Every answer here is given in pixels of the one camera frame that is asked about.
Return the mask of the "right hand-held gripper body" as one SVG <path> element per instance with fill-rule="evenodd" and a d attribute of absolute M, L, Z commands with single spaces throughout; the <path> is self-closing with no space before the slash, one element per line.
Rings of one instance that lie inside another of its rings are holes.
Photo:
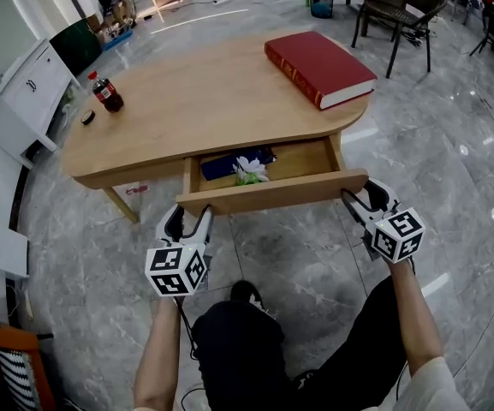
<path fill-rule="evenodd" d="M 389 216 L 369 216 L 365 230 L 363 243 L 372 260 L 381 257 L 394 264 L 420 249 L 426 226 L 419 213 L 409 207 Z"/>

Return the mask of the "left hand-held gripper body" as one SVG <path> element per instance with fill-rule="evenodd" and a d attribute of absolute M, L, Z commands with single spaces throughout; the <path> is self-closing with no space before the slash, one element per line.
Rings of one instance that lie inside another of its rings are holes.
<path fill-rule="evenodd" d="M 145 276 L 160 297 L 194 295 L 206 280 L 210 260 L 205 257 L 210 236 L 172 241 L 159 237 L 146 252 Z"/>

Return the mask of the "wooden drawer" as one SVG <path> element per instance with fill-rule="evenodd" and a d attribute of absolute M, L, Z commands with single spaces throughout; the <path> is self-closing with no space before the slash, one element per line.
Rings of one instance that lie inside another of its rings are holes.
<path fill-rule="evenodd" d="M 358 193 L 366 184 L 363 169 L 347 169 L 336 135 L 276 145 L 277 160 L 267 167 L 268 182 L 237 185 L 236 175 L 208 181 L 202 158 L 185 160 L 178 205 L 194 216 L 210 206 L 216 215 L 337 200 L 343 189 Z"/>

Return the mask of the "person's right forearm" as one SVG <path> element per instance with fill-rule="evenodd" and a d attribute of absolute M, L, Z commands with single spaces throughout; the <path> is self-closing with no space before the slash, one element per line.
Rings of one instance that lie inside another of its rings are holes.
<path fill-rule="evenodd" d="M 396 293 L 402 343 L 410 374 L 443 357 L 443 343 L 412 266 L 407 260 L 389 265 Z"/>

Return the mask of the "person's left forearm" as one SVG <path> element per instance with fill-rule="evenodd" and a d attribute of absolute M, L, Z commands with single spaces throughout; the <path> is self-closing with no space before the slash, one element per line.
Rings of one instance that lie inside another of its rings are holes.
<path fill-rule="evenodd" d="M 136 371 L 134 411 L 173 411 L 179 374 L 183 298 L 158 299 L 152 327 Z"/>

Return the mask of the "wooden coffee table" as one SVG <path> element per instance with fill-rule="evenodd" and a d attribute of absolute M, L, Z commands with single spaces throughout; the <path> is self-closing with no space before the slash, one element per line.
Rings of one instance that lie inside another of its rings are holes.
<path fill-rule="evenodd" d="M 75 122 L 62 151 L 63 171 L 101 189 L 130 220 L 123 184 L 182 175 L 185 160 L 205 161 L 251 146 L 336 135 L 357 122 L 369 98 L 318 110 L 265 55 L 269 33 L 231 39 L 121 72 L 123 108 L 109 113 L 90 97 L 93 121 Z"/>

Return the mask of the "dark blue box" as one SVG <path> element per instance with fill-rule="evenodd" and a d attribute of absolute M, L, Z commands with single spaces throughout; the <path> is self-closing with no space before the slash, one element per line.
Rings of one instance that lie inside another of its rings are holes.
<path fill-rule="evenodd" d="M 277 160 L 277 156 L 269 146 L 254 146 L 235 150 L 215 159 L 200 164 L 200 170 L 207 181 L 214 181 L 225 176 L 237 174 L 239 170 L 247 172 L 247 168 L 266 166 Z"/>

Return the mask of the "person's black shoe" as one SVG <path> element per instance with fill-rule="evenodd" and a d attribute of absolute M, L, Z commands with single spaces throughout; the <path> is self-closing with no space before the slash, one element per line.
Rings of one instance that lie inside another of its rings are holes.
<path fill-rule="evenodd" d="M 265 307 L 260 292 L 247 280 L 240 280 L 232 286 L 229 305 L 236 313 L 264 314 L 272 318 L 269 310 Z"/>

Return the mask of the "white artificial flower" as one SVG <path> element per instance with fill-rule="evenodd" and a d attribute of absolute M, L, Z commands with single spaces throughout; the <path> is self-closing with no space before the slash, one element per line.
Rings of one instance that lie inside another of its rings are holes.
<path fill-rule="evenodd" d="M 238 157 L 236 163 L 233 165 L 233 169 L 236 173 L 237 186 L 253 185 L 269 181 L 265 165 L 260 163 L 257 158 L 249 161 L 243 156 Z"/>

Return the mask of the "person's black trousers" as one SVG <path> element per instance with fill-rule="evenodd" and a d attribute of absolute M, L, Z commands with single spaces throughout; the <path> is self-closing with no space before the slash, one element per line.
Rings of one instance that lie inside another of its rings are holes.
<path fill-rule="evenodd" d="M 195 321 L 193 340 L 211 411 L 363 411 L 383 402 L 407 360 L 390 278 L 372 290 L 346 341 L 305 382 L 286 373 L 280 324 L 234 312 L 229 298 Z"/>

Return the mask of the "dark soda bottle red cap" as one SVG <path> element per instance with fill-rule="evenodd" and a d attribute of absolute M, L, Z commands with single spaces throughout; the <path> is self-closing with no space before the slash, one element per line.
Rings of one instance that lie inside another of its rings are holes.
<path fill-rule="evenodd" d="M 117 113 L 123 106 L 122 96 L 108 78 L 101 77 L 97 71 L 88 75 L 92 83 L 92 93 L 110 113 Z"/>

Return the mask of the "red hardcover book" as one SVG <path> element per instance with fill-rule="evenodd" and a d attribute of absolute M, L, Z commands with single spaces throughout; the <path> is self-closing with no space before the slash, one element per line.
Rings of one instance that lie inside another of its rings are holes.
<path fill-rule="evenodd" d="M 340 45 L 314 32 L 265 43 L 265 54 L 319 109 L 370 94 L 377 76 Z"/>

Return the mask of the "person's beige shirt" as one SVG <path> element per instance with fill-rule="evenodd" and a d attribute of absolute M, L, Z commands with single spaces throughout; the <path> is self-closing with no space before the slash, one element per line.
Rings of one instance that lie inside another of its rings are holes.
<path fill-rule="evenodd" d="M 458 393 L 444 357 L 426 362 L 410 379 L 392 408 L 370 407 L 363 411 L 471 411 Z"/>

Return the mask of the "orange chair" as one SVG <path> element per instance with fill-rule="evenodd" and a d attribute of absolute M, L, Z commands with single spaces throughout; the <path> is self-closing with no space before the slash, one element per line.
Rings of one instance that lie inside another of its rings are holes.
<path fill-rule="evenodd" d="M 41 411 L 57 411 L 57 401 L 46 376 L 44 363 L 42 361 L 39 348 L 40 341 L 52 338 L 53 335 L 51 333 L 35 334 L 30 331 L 24 331 L 13 326 L 0 323 L 0 349 L 20 351 L 26 353 L 31 359 L 33 376 L 41 404 Z M 3 380 L 1 369 L 0 411 L 20 411 L 11 398 L 9 389 Z"/>

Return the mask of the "white sink cabinet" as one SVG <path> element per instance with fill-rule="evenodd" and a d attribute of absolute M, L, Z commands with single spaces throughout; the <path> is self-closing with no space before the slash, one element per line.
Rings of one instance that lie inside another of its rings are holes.
<path fill-rule="evenodd" d="M 24 157 L 33 143 L 41 143 L 50 152 L 58 149 L 47 131 L 70 86 L 82 89 L 48 39 L 37 41 L 3 74 L 0 147 L 24 167 L 33 167 Z"/>

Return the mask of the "blue tray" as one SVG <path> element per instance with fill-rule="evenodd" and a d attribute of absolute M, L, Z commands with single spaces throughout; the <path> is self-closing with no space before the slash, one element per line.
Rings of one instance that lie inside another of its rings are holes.
<path fill-rule="evenodd" d="M 121 42 L 129 39 L 133 35 L 133 33 L 134 32 L 132 30 L 128 30 L 125 33 L 122 33 L 122 34 L 118 35 L 116 38 L 112 39 L 110 42 L 108 42 L 107 44 L 105 44 L 104 47 L 103 47 L 103 50 L 104 51 L 108 51 L 111 48 L 119 45 Z"/>

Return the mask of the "dark wicker chair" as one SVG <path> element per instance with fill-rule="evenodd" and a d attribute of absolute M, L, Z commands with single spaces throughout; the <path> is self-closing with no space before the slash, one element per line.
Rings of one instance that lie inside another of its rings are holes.
<path fill-rule="evenodd" d="M 364 0 L 357 14 L 352 47 L 357 38 L 366 36 L 371 18 L 394 24 L 392 40 L 393 49 L 386 71 L 390 77 L 396 60 L 400 39 L 407 30 L 419 34 L 426 41 L 426 68 L 432 68 L 430 21 L 446 6 L 447 0 Z"/>

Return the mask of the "black white striped cushion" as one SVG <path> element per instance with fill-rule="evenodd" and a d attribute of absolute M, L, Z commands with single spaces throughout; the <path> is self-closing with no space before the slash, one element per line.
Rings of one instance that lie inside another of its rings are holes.
<path fill-rule="evenodd" d="M 16 407 L 20 411 L 41 411 L 29 356 L 16 350 L 0 349 L 0 369 Z"/>

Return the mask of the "black mesh waste bin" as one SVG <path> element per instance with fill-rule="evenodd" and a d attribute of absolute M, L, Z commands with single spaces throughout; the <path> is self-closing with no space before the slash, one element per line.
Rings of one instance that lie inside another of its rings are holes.
<path fill-rule="evenodd" d="M 319 19 L 330 19 L 333 15 L 334 0 L 310 0 L 311 15 Z"/>

